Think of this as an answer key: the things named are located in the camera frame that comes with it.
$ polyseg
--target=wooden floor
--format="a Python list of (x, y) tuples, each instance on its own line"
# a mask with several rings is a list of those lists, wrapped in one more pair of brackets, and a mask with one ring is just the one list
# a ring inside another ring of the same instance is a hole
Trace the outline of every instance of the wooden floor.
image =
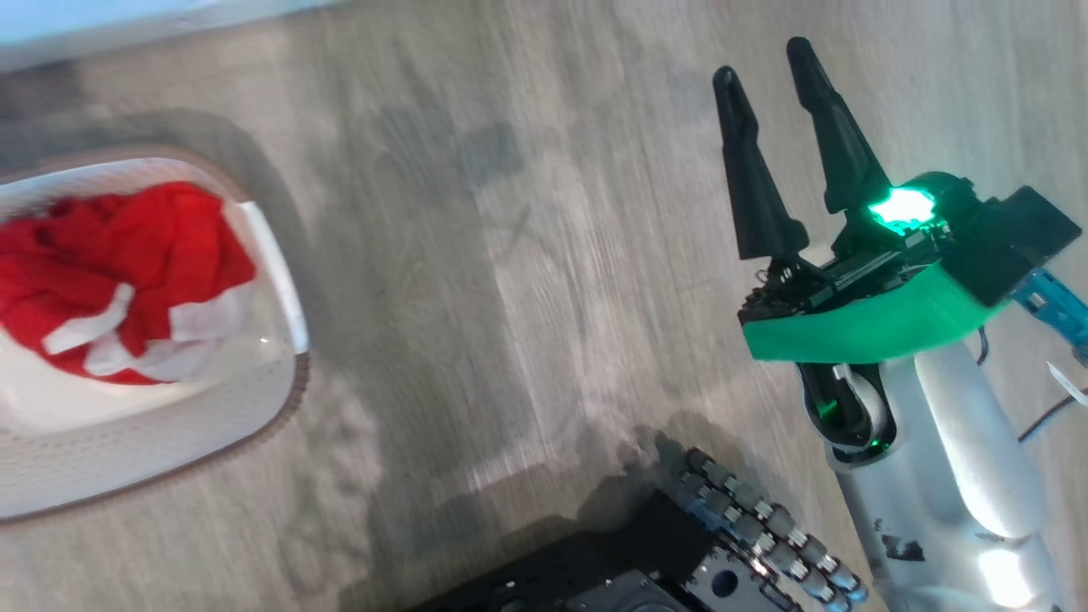
[[(615, 524), (657, 475), (659, 431), (862, 567), (791, 368), (752, 362), (734, 318), (759, 265), (737, 259), (719, 65), (791, 213), (824, 246), (841, 222), (793, 35), (893, 181), (1030, 184), (1088, 227), (1078, 0), (359, 2), (4, 78), (0, 172), (160, 143), (233, 173), (286, 252), (314, 368), (295, 420), (236, 461), (0, 534), (0, 608), (395, 611)], [(1085, 261), (1088, 240), (1052, 268), (1088, 294)], [(1088, 382), (1018, 310), (990, 335), (1017, 429), (1063, 395), (1046, 360)], [(1067, 610), (1088, 610), (1075, 413), (1027, 452)]]

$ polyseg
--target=round hole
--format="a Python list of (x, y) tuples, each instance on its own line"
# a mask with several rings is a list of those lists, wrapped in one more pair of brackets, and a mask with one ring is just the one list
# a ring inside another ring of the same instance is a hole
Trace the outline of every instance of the round hole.
[(733, 595), (738, 584), (740, 580), (737, 579), (737, 574), (725, 570), (715, 574), (714, 582), (710, 583), (710, 590), (714, 591), (714, 595), (726, 598)]

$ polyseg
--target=light blue object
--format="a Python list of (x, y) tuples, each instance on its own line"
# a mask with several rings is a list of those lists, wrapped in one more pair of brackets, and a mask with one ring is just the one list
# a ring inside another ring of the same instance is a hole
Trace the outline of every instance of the light blue object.
[(1076, 294), (1054, 274), (1037, 268), (1016, 287), (1013, 299), (1061, 334), (1088, 368), (1088, 306)]
[(0, 73), (341, 0), (4, 0)]

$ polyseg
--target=red cloth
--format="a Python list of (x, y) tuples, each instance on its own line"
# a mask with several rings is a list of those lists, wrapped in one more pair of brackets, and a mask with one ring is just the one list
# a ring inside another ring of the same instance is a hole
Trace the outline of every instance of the red cloth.
[(138, 368), (88, 371), (88, 353), (102, 342), (101, 330), (60, 353), (50, 354), (49, 347), (55, 348), (61, 335), (65, 346), (79, 342), (88, 332), (73, 321), (101, 318), (111, 304), (123, 307), (124, 295), (131, 302), (113, 342), (120, 339), (134, 359), (156, 341), (185, 347), (215, 338), (219, 332), (180, 334), (172, 328), (172, 309), (212, 301), (256, 276), (221, 209), (218, 197), (196, 185), (165, 183), (133, 195), (66, 198), (45, 216), (0, 225), (0, 326), (64, 371), (119, 383), (162, 382)]

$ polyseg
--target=robotic hand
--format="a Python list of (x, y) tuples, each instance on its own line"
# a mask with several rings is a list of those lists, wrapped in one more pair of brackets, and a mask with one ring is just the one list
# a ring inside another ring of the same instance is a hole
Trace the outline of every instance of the robotic hand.
[[(757, 359), (796, 365), (874, 586), (893, 612), (1060, 612), (1040, 528), (1042, 485), (963, 338), (1016, 301), (1088, 367), (1088, 307), (1040, 267), (1080, 234), (1029, 187), (979, 201), (930, 172), (894, 187), (812, 46), (787, 47), (813, 115), (831, 261), (801, 252), (735, 72), (714, 77), (737, 243), (769, 257), (739, 313)], [(829, 612), (867, 587), (789, 511), (698, 450), (610, 534), (579, 534), (413, 612)]]
[(1080, 229), (1029, 187), (981, 203), (930, 172), (894, 187), (804, 38), (787, 47), (812, 114), (834, 257), (805, 261), (735, 72), (714, 77), (743, 259), (769, 257), (739, 317), (753, 356), (796, 365), (875, 587), (895, 612), (1060, 610), (1041, 482), (961, 339), (1011, 298), (1088, 367), (1088, 308), (1050, 257)]

